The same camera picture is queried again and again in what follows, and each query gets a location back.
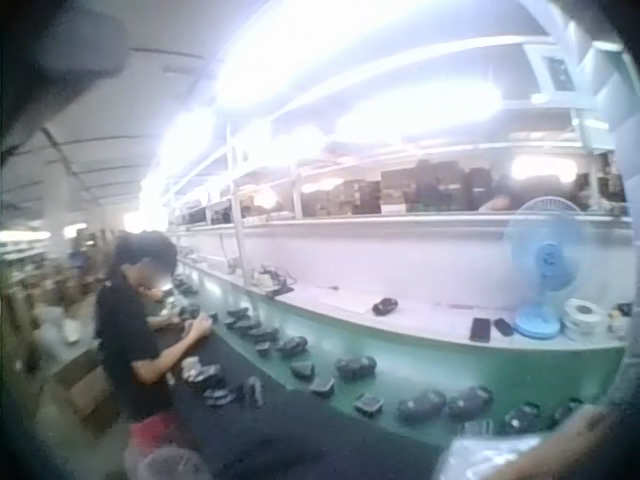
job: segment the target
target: dark hair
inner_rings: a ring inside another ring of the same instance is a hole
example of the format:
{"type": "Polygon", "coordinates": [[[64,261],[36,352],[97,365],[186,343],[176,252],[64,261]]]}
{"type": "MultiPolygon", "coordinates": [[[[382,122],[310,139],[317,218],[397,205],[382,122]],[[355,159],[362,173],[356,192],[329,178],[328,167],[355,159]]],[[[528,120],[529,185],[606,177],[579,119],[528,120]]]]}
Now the dark hair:
{"type": "Polygon", "coordinates": [[[169,237],[160,232],[121,235],[113,252],[109,276],[116,274],[123,265],[136,265],[145,258],[173,275],[178,262],[178,250],[169,237]]]}

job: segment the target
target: fan base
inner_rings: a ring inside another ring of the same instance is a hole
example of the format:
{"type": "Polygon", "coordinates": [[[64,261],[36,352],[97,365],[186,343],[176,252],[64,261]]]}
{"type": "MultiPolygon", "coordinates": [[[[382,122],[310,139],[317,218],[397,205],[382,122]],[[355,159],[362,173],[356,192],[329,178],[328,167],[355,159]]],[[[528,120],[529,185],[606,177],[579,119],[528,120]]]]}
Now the fan base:
{"type": "Polygon", "coordinates": [[[516,331],[528,338],[549,340],[560,334],[561,322],[556,311],[548,305],[532,304],[516,313],[516,331]]]}

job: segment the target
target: blue fan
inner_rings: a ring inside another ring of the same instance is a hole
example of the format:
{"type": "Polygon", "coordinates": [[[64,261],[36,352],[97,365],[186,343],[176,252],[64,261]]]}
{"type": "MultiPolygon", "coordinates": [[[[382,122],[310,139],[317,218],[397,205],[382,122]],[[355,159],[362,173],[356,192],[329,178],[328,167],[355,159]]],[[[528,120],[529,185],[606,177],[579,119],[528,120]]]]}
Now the blue fan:
{"type": "Polygon", "coordinates": [[[533,290],[533,300],[518,309],[514,324],[525,337],[545,340],[560,333],[560,314],[549,296],[576,280],[591,246],[584,222],[576,218],[579,211],[562,198],[541,197],[509,222],[505,240],[513,265],[533,290]]]}

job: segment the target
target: green conveyor belt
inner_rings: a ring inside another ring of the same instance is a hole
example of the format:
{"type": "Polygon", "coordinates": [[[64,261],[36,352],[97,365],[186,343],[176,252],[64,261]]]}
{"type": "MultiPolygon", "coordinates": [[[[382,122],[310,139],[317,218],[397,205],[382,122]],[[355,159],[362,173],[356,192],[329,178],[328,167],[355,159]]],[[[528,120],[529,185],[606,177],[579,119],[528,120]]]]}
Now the green conveyor belt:
{"type": "MultiPolygon", "coordinates": [[[[271,301],[189,267],[182,267],[182,271],[200,291],[192,301],[206,312],[217,311],[224,319],[227,310],[249,306],[254,312],[258,311],[264,324],[277,326],[281,338],[307,337],[309,352],[296,360],[313,361],[319,376],[336,376],[333,365],[341,356],[375,357],[376,377],[350,385],[338,382],[332,405],[356,415],[352,403],[359,393],[380,396],[385,401],[384,413],[374,421],[429,443],[448,443],[456,431],[455,425],[440,419],[416,427],[404,426],[395,417],[400,399],[429,387],[449,395],[471,385],[484,384],[495,394],[490,412],[494,420],[499,421],[508,410],[524,401],[539,403],[546,419],[572,396],[586,402],[598,401],[613,380],[623,354],[622,348],[523,351],[395,335],[271,301]]],[[[279,382],[290,388],[306,388],[307,384],[291,376],[289,362],[277,354],[260,358],[252,343],[222,325],[216,327],[216,332],[279,382]]]]}

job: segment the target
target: white tape roll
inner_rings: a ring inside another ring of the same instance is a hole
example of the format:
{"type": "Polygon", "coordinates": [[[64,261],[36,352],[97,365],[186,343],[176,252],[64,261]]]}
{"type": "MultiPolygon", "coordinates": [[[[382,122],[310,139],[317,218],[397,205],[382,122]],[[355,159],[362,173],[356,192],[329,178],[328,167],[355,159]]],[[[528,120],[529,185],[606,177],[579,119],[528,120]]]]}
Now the white tape roll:
{"type": "Polygon", "coordinates": [[[564,312],[564,324],[570,336],[573,336],[572,334],[574,333],[582,335],[593,334],[604,325],[606,316],[604,311],[597,305],[576,298],[567,300],[564,304],[564,312]]]}

